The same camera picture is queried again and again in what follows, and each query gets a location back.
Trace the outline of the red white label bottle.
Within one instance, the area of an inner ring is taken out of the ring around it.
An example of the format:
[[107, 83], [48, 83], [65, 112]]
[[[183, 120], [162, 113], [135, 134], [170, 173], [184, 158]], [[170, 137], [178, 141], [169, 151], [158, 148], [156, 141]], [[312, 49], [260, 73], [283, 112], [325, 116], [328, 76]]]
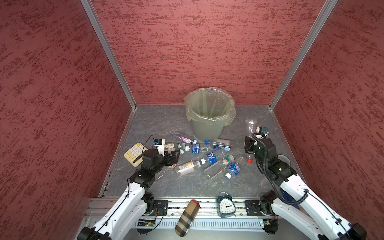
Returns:
[[156, 180], [160, 179], [166, 179], [170, 176], [175, 175], [175, 167], [176, 165], [171, 166], [165, 166], [163, 167], [157, 174], [156, 174]]

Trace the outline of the yellow label white bottle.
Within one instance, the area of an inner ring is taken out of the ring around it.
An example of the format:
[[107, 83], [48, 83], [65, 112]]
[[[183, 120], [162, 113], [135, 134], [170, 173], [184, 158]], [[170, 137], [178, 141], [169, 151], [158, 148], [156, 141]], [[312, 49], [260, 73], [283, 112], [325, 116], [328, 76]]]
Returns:
[[188, 163], [179, 165], [175, 167], [176, 174], [178, 176], [184, 176], [189, 173], [194, 172], [196, 169], [200, 168], [201, 166], [205, 165], [207, 161], [205, 159], [200, 159], [197, 161], [190, 161]]

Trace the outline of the red cap clear bottle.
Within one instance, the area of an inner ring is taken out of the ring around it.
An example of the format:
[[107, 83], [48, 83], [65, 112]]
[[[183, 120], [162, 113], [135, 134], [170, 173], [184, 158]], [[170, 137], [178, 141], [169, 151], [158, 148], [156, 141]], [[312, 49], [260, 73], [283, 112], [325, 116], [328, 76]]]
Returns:
[[[246, 119], [246, 134], [248, 138], [252, 137], [252, 134], [255, 132], [255, 119], [247, 118]], [[247, 163], [251, 164], [254, 161], [254, 154], [252, 153], [252, 147], [249, 142], [247, 142], [247, 139], [245, 139], [245, 150], [246, 150], [246, 160]]]

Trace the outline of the blue label crushed bottle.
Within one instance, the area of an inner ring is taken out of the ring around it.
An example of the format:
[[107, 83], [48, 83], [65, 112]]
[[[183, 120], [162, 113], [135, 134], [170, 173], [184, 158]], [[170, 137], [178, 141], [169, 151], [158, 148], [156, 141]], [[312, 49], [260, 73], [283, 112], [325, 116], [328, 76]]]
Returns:
[[225, 154], [222, 152], [210, 152], [207, 154], [203, 154], [203, 157], [200, 159], [200, 162], [202, 165], [212, 165], [218, 162], [219, 160], [222, 160], [224, 156]]

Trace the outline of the blue label round bottle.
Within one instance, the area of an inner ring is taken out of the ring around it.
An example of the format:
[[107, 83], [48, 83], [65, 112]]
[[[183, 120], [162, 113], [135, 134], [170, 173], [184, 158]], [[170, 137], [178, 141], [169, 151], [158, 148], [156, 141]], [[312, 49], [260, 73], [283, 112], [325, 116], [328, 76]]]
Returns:
[[237, 156], [233, 163], [230, 163], [226, 168], [225, 178], [230, 180], [233, 177], [236, 177], [241, 170], [244, 169], [244, 165], [247, 163], [244, 156]]

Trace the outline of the green cap square bottle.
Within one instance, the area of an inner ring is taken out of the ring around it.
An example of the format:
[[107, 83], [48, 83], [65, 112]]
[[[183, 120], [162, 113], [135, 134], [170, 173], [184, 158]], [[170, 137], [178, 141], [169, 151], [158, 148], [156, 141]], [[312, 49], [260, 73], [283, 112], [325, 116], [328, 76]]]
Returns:
[[215, 176], [225, 171], [227, 165], [229, 165], [229, 163], [233, 162], [234, 160], [234, 156], [228, 155], [225, 159], [219, 160], [205, 169], [204, 175], [209, 179], [213, 179]]

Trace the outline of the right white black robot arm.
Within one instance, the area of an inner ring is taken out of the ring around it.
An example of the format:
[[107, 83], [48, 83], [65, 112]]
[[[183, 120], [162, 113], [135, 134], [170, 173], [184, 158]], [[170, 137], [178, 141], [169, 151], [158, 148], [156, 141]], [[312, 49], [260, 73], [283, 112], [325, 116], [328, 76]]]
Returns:
[[259, 201], [265, 216], [288, 221], [311, 240], [365, 240], [367, 231], [351, 224], [317, 196], [297, 172], [279, 159], [272, 140], [254, 133], [245, 137], [245, 152], [253, 155], [273, 189]]

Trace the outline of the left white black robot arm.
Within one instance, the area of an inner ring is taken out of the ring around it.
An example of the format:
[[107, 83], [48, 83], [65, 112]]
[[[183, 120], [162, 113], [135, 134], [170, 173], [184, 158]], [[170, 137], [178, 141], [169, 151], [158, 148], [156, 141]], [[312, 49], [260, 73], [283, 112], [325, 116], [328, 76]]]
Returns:
[[127, 188], [111, 209], [91, 228], [84, 227], [78, 240], [122, 240], [143, 215], [156, 210], [155, 200], [148, 189], [155, 176], [163, 167], [178, 163], [180, 151], [165, 152], [156, 149], [143, 153], [143, 162], [133, 175], [127, 179]]

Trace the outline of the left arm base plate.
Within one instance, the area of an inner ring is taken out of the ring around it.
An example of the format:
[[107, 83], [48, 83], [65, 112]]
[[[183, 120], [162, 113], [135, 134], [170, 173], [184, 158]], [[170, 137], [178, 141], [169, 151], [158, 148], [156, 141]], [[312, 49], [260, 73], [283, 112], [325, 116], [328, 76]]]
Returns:
[[168, 200], [151, 200], [147, 203], [145, 216], [166, 216], [168, 212]]

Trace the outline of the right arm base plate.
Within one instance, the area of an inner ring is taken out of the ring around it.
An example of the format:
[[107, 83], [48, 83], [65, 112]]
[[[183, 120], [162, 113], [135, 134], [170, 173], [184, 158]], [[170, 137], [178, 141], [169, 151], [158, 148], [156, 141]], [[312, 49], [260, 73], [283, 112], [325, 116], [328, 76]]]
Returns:
[[275, 217], [278, 215], [272, 209], [273, 201], [267, 200], [246, 200], [245, 209], [248, 217]]

